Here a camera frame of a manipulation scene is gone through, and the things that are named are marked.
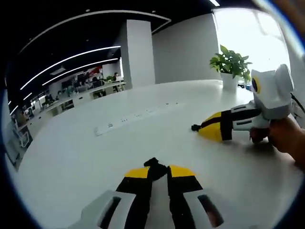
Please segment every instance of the window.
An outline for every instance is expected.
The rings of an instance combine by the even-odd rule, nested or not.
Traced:
[[[249,56],[249,69],[276,70],[285,63],[290,69],[286,43],[278,23],[258,10],[225,8],[214,10],[218,43]]]

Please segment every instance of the white desk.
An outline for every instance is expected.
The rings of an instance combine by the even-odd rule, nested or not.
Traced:
[[[25,126],[28,127],[28,130],[32,136],[32,138],[35,138],[38,134],[38,132],[43,128],[46,123],[53,118],[54,116],[62,113],[61,105],[68,102],[72,101],[73,106],[79,106],[83,103],[89,102],[94,99],[93,94],[105,90],[108,88],[112,88],[114,86],[121,86],[123,90],[125,90],[124,85],[126,83],[124,82],[119,82],[119,83],[107,83],[101,87],[89,89],[87,91],[84,91],[82,93],[77,93],[75,95],[72,95],[70,97],[66,97],[63,99],[60,99],[58,101],[55,101],[51,106],[46,108],[45,110],[41,111],[38,115],[33,117],[31,120],[29,120],[26,124],[23,126],[19,127],[19,130],[23,129]]]
[[[214,189],[261,228],[271,228],[304,178],[293,159],[273,148],[254,148],[248,132],[216,143],[190,130],[252,97],[244,89],[236,95],[222,92],[220,81],[208,80],[136,88],[83,104],[52,118],[38,133],[18,174],[12,174],[14,184],[42,226],[62,228],[76,222],[105,190],[115,190],[127,171],[155,156],[163,164],[191,169],[203,188]],[[96,126],[166,103],[180,108],[94,134]]]

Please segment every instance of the black cable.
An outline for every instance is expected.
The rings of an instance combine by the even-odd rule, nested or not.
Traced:
[[[295,102],[299,105],[299,107],[301,108],[301,110],[304,112],[304,114],[305,114],[305,109],[304,109],[304,107],[302,106],[302,104],[298,101],[298,99],[294,96],[294,94],[292,94],[292,93],[290,93],[291,94],[291,98],[293,99],[293,100],[295,100]]]

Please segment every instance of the black ceiling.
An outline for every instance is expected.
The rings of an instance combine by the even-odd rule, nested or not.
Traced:
[[[250,7],[251,0],[217,0],[222,7]],[[26,3],[7,7],[2,15],[5,31],[3,44],[5,62],[1,66],[1,75],[6,76],[11,107],[22,101],[30,92],[42,90],[41,85],[53,78],[50,75],[60,67],[54,66],[29,83],[22,91],[20,88],[33,76],[47,67],[70,56],[113,45],[122,23],[126,19],[150,21],[152,31],[164,24],[166,20],[136,13],[107,13],[74,19],[33,38],[49,27],[66,19],[102,10],[134,10],[152,13],[171,19],[173,25],[180,21],[207,14],[214,5],[209,0],[116,0],[84,2],[47,2],[43,4]],[[71,70],[92,62],[106,60],[108,51],[98,51],[73,58],[63,63]]]

